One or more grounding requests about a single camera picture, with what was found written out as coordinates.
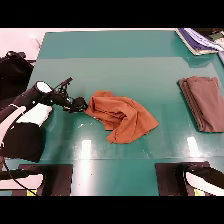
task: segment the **white wall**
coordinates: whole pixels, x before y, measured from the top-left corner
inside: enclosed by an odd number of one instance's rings
[[[27,59],[35,60],[46,32],[100,30],[174,30],[174,28],[1,28],[0,57],[8,51],[22,51]]]

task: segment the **folded brown cloth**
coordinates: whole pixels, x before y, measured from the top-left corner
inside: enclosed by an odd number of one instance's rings
[[[110,91],[97,91],[85,113],[104,123],[105,130],[113,130],[107,136],[110,143],[133,142],[159,125],[141,104]]]
[[[199,131],[224,132],[224,100],[218,79],[193,76],[179,80],[179,85]]]

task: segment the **glossy table surface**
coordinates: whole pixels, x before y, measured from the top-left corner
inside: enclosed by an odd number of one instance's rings
[[[177,85],[193,75],[217,76],[224,93],[218,56],[194,56],[173,31],[47,33],[29,87],[72,77],[69,96],[88,102],[95,91],[111,90],[141,103],[160,125],[131,144],[109,144],[99,121],[54,106],[42,126],[40,163],[74,164],[71,195],[158,195],[156,162],[207,160],[224,172],[224,133],[198,132]]]

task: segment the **crumpled orange cloth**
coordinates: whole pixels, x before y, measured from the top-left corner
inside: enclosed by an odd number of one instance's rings
[[[94,93],[85,113],[100,120],[105,130],[113,130],[107,136],[110,143],[133,142],[159,125],[141,104],[110,91]]]

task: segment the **black cable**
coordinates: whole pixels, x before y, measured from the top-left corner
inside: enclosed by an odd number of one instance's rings
[[[38,196],[36,193],[34,193],[32,190],[30,190],[30,189],[28,189],[27,187],[25,187],[24,185],[22,185],[19,181],[17,181],[13,176],[12,176],[12,174],[11,174],[11,172],[10,172],[10,170],[9,170],[9,168],[8,168],[8,166],[7,166],[7,164],[6,164],[6,162],[5,162],[5,157],[3,156],[3,151],[2,151],[2,146],[0,146],[0,149],[1,149],[1,154],[2,154],[2,162],[3,162],[3,165],[4,165],[4,167],[6,168],[6,170],[7,170],[7,172],[8,172],[8,174],[9,174],[9,176],[20,186],[20,187],[22,187],[22,188],[24,188],[25,190],[27,190],[27,191],[29,191],[29,192],[31,192],[32,194],[34,194],[35,196]]]

